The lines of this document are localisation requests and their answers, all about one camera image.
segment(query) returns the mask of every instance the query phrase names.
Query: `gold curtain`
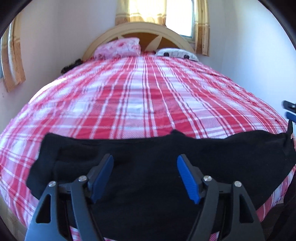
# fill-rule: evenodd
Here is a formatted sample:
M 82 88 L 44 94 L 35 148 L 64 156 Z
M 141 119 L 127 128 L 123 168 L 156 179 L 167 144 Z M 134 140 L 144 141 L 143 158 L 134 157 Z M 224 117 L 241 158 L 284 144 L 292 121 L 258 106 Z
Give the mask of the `gold curtain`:
M 207 0 L 194 0 L 195 7 L 195 43 L 196 53 L 208 56 L 209 46 L 209 13 Z
M 167 0 L 118 0 L 115 25 L 149 22 L 165 26 Z
M 1 38 L 1 63 L 8 92 L 26 80 L 20 51 L 20 27 L 21 13 L 15 17 Z

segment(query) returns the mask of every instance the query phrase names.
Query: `mattress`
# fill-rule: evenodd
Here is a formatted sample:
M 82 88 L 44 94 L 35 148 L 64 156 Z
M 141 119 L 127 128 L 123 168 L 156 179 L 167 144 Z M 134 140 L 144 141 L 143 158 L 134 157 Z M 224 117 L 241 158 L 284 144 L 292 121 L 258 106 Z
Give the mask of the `mattress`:
M 25 182 L 48 132 L 127 139 L 163 136 L 172 129 L 194 138 L 225 138 L 251 130 L 285 132 L 287 122 L 200 62 L 153 55 L 90 60 L 43 87 L 0 135 L 3 200 L 28 227 L 38 200 Z M 257 210 L 260 220 L 283 198 L 294 173 L 295 167 Z M 72 232 L 79 240 L 77 230 Z

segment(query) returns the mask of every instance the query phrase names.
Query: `headboard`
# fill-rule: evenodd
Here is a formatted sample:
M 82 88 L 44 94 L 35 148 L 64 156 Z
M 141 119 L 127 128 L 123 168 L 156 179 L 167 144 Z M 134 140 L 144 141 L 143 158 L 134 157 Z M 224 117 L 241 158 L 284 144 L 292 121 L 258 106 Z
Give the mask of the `headboard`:
M 99 45 L 127 37 L 139 38 L 142 51 L 156 51 L 161 48 L 180 48 L 194 53 L 193 48 L 184 38 L 167 27 L 154 23 L 134 22 L 120 24 L 103 33 L 88 47 L 82 60 L 89 59 Z

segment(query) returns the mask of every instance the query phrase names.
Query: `wall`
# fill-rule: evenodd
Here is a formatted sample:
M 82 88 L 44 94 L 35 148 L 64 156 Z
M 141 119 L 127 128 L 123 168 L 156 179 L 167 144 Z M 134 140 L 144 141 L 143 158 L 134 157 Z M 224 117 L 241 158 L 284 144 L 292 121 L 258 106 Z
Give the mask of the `wall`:
M 117 0 L 60 0 L 59 67 L 81 58 L 88 46 L 115 24 Z
M 0 132 L 43 86 L 59 76 L 59 0 L 33 0 L 24 10 L 21 26 L 21 54 L 26 81 L 7 93 L 0 81 Z
M 296 102 L 296 50 L 279 22 L 258 0 L 208 3 L 210 57 L 200 60 L 284 116 L 281 102 Z

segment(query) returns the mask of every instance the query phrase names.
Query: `white pillow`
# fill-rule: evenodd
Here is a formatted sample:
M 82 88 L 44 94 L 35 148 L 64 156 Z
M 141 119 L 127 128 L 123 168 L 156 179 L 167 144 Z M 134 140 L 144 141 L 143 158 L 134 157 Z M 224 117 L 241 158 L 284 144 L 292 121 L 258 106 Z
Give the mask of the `white pillow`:
M 184 49 L 177 48 L 164 48 L 157 50 L 156 56 L 165 56 L 173 58 L 185 58 L 193 61 L 199 61 L 197 56 L 194 53 L 186 51 Z

